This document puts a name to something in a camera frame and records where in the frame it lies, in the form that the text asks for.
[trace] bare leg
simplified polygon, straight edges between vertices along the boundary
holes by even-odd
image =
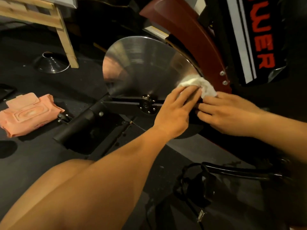
[[[0,229],[9,229],[47,194],[86,169],[92,163],[94,162],[89,160],[73,159],[52,167],[14,203],[0,222]]]

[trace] wooden leg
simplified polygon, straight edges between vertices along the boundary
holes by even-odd
[[[77,59],[76,59],[76,56],[75,56],[75,52],[72,48],[72,45],[71,45],[67,30],[66,30],[65,23],[63,21],[62,15],[61,15],[61,12],[59,11],[58,7],[55,6],[54,9],[50,10],[50,14],[52,16],[58,16],[60,18],[62,25],[63,25],[63,28],[57,28],[56,27],[56,31],[59,35],[59,39],[61,40],[64,51],[67,55],[67,59],[70,63],[70,66],[72,68],[79,68],[79,65],[78,65],[78,62],[77,62]]]

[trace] person's left hand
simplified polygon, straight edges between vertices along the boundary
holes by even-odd
[[[161,131],[167,140],[181,135],[189,126],[189,113],[201,96],[197,86],[175,88],[165,99],[153,129]]]

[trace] person's right hand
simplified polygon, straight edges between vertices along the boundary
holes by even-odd
[[[253,136],[261,116],[266,112],[239,96],[218,92],[218,97],[203,99],[197,116],[221,133]]]

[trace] grey floor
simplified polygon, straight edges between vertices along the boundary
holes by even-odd
[[[44,51],[63,52],[57,36],[48,31],[27,28],[1,32],[0,49],[0,83],[16,87],[14,96],[50,93],[56,104],[78,116],[106,93],[101,69],[104,54],[87,44],[76,48],[80,68],[56,75],[36,72],[31,66],[33,59]],[[2,102],[0,109],[5,108]],[[0,130],[0,140],[5,143],[0,149],[0,219],[52,166],[71,158],[87,158],[66,150],[52,139],[59,127],[52,122],[13,139],[7,139]],[[109,152],[143,132],[142,125],[135,121]],[[174,139],[157,157],[140,201],[124,229],[198,229],[195,217],[185,203],[173,196],[172,189],[183,166],[203,161],[253,168],[201,135]],[[206,209],[203,220],[205,229],[285,229],[282,221],[276,220],[268,210],[259,182],[226,177],[219,177],[218,181],[216,201]]]

